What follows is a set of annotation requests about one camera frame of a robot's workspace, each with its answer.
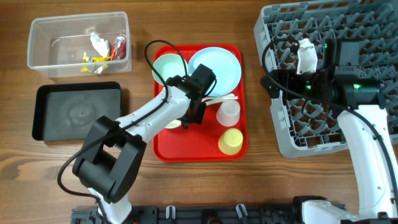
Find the light blue bowl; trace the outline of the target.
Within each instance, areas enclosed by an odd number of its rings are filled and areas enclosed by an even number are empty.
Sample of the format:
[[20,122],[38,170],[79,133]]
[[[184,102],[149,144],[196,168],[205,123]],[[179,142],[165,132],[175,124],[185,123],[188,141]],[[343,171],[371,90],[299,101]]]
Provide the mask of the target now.
[[182,124],[182,122],[180,120],[175,119],[175,120],[171,121],[169,124],[167,124],[165,126],[165,129],[175,129],[175,128],[181,126],[181,124]]

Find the red snack wrapper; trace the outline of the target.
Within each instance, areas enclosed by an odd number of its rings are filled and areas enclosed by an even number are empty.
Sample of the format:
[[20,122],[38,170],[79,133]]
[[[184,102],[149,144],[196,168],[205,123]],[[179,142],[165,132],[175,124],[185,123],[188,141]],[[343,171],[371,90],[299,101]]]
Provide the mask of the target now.
[[126,53],[126,37],[120,35],[116,37],[111,51],[111,60],[120,60]]

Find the mint green bowl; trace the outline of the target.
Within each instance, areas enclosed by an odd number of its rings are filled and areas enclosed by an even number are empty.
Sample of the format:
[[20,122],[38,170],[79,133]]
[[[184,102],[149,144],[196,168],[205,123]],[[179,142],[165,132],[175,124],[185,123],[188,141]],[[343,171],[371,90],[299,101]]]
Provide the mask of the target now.
[[178,54],[164,54],[155,60],[153,67],[166,82],[170,77],[186,75],[185,69],[188,69],[188,63]]

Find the white tissue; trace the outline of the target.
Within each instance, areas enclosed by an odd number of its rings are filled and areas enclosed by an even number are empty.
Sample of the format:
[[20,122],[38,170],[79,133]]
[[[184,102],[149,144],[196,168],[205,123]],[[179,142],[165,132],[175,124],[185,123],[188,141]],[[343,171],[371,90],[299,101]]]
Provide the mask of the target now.
[[102,56],[109,57],[110,49],[107,40],[102,39],[96,32],[90,34],[90,41],[94,49]]

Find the yellow candy wrapper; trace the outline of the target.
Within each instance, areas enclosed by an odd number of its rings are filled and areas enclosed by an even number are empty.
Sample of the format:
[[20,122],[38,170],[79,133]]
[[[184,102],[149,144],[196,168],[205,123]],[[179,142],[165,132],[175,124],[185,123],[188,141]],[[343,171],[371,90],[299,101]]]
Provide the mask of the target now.
[[108,64],[106,62],[110,60],[111,57],[89,57],[85,52],[83,54],[83,63],[87,63],[87,65],[82,66],[80,72],[99,75],[108,68]]

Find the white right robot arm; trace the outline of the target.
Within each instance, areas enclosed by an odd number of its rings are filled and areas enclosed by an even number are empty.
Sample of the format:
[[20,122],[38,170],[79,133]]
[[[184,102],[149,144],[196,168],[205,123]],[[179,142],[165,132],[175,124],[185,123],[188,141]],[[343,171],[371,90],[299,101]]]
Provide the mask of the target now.
[[297,223],[397,223],[397,160],[387,130],[380,84],[347,72],[298,75],[266,72],[261,83],[271,98],[283,91],[331,107],[349,147],[359,192],[359,212],[350,214],[322,197],[294,198]]

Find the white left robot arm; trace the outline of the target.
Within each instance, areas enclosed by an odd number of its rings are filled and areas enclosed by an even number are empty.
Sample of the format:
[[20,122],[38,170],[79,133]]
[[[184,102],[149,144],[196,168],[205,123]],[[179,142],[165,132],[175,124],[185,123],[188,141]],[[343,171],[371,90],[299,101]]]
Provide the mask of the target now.
[[176,76],[137,111],[112,120],[98,118],[75,159],[72,172],[98,203],[103,223],[123,223],[132,210],[127,193],[136,180],[147,143],[179,119],[201,123],[202,101],[216,84],[214,77]]

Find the light blue plate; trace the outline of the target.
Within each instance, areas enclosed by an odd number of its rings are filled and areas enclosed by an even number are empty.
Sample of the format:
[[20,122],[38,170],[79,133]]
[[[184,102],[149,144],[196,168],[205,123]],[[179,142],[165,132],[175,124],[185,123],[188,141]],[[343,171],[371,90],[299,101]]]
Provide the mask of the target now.
[[231,93],[242,76],[241,64],[230,51],[221,47],[207,47],[196,52],[189,60],[189,73],[203,64],[216,76],[216,85],[209,96],[224,96]]

